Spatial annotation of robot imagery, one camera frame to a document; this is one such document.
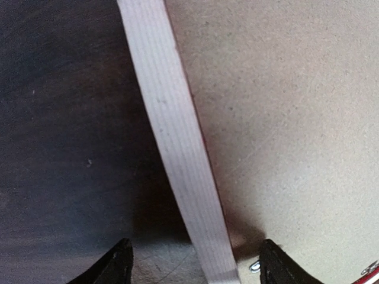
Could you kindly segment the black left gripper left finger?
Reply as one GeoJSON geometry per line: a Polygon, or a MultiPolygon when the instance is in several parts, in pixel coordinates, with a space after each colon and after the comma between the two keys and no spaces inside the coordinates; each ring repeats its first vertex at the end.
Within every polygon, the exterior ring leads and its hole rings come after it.
{"type": "Polygon", "coordinates": [[[122,238],[95,264],[68,284],[131,284],[133,248],[128,238],[122,238]]]}

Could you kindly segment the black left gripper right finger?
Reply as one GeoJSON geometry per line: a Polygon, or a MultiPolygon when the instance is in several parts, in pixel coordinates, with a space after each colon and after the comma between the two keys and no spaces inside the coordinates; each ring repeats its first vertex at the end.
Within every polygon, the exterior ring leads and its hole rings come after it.
{"type": "Polygon", "coordinates": [[[263,284],[312,284],[322,282],[307,273],[271,239],[259,249],[260,282],[263,284]]]}

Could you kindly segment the brown backing board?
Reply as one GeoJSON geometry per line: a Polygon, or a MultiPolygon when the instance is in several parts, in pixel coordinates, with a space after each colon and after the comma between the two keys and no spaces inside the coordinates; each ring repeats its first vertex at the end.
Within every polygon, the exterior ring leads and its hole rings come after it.
{"type": "Polygon", "coordinates": [[[266,238],[354,282],[378,259],[378,2],[166,5],[242,282],[266,238]]]}

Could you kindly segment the pink wooden picture frame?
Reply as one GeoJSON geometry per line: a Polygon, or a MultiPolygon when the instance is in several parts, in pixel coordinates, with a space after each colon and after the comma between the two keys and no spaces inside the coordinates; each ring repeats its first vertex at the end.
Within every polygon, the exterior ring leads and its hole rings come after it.
{"type": "Polygon", "coordinates": [[[163,1],[119,1],[159,153],[208,283],[239,283],[187,76],[163,1]]]}

